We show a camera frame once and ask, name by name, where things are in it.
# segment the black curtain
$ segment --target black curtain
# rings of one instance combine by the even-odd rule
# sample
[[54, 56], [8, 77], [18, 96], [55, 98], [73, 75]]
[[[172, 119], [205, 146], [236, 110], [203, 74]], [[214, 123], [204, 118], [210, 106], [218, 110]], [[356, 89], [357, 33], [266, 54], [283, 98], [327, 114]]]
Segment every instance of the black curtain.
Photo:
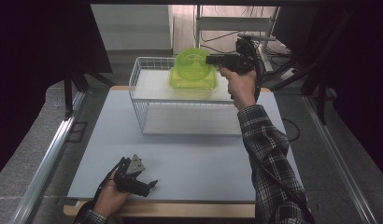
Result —
[[90, 5], [0, 1], [0, 171], [64, 72], [111, 72]]
[[333, 105], [383, 173], [383, 4], [358, 5], [329, 59]]

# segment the person's arm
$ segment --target person's arm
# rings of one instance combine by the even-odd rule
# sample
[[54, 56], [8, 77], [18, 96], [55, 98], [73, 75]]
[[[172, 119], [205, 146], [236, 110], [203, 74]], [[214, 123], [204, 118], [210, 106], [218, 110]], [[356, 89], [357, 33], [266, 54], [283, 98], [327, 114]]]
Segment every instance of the person's arm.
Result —
[[243, 142], [252, 168], [252, 184], [256, 190], [256, 220], [258, 223], [305, 223], [305, 214], [276, 184], [258, 163], [279, 179], [291, 192], [305, 202], [305, 191], [288, 163], [289, 141], [268, 118], [262, 105], [256, 105], [254, 91], [257, 80], [254, 71], [239, 76], [226, 68], [220, 73], [229, 80], [228, 92], [239, 109]]

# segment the right hand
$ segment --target right hand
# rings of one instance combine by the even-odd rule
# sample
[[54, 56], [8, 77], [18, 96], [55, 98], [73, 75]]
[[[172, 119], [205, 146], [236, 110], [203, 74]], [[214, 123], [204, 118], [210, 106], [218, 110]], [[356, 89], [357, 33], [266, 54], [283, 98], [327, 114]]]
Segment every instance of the right hand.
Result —
[[220, 74], [229, 81], [228, 92], [234, 97], [234, 105], [238, 110], [256, 105], [256, 72], [250, 71], [242, 76], [226, 67], [220, 67]]

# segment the plaid shirt sleeve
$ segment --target plaid shirt sleeve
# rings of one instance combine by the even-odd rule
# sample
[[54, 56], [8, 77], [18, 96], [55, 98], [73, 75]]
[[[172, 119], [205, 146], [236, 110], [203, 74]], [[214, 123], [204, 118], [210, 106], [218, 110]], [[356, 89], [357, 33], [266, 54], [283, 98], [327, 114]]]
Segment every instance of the plaid shirt sleeve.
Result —
[[256, 190], [257, 223], [307, 223], [301, 207], [269, 179], [265, 171], [252, 159], [254, 157], [259, 161], [302, 202], [305, 202], [305, 191], [286, 158], [289, 149], [287, 136], [272, 124], [262, 105], [253, 105], [240, 110], [238, 120], [252, 168], [252, 184]]
[[88, 210], [84, 218], [79, 222], [75, 222], [74, 224], [106, 224], [106, 223], [107, 223], [106, 217], [99, 215], [93, 210]]

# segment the wooden table edge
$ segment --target wooden table edge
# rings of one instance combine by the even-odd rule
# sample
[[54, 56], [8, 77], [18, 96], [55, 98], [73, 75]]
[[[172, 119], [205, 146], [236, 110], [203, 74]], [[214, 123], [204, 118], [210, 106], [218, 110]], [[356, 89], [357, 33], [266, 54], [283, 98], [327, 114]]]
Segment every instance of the wooden table edge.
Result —
[[[64, 213], [75, 217], [86, 201], [75, 206], [65, 205]], [[127, 202], [115, 215], [118, 217], [224, 217], [254, 218], [255, 204], [210, 204], [210, 203], [147, 203]]]

